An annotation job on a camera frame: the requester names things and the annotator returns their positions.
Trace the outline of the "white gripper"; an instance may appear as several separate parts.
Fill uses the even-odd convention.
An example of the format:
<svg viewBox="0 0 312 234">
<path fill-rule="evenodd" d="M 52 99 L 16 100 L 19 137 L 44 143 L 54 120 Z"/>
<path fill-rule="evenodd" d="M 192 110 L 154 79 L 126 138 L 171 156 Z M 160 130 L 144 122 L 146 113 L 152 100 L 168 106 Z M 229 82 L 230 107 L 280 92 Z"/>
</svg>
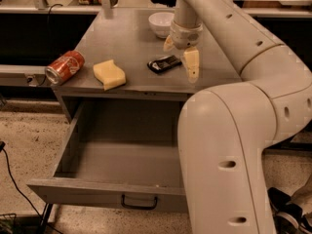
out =
<svg viewBox="0 0 312 234">
<path fill-rule="evenodd" d="M 202 35 L 203 25 L 187 28 L 178 25 L 174 20 L 171 23 L 170 36 L 164 42 L 163 51 L 169 52 L 174 47 L 183 52 L 182 63 L 190 83 L 195 83 L 199 78 L 199 51 L 196 47 Z"/>
</svg>

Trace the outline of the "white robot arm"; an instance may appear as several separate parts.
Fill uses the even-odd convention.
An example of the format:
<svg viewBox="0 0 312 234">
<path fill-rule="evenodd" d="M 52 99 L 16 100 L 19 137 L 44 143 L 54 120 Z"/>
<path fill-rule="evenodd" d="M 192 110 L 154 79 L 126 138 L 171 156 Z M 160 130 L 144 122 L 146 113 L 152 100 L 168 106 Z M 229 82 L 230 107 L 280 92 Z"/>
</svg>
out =
<svg viewBox="0 0 312 234">
<path fill-rule="evenodd" d="M 177 0 L 165 46 L 182 49 L 198 74 L 207 28 L 240 76 L 182 107 L 179 159 L 193 234 L 275 234 L 262 151 L 311 119 L 311 72 L 278 37 L 229 0 Z"/>
</svg>

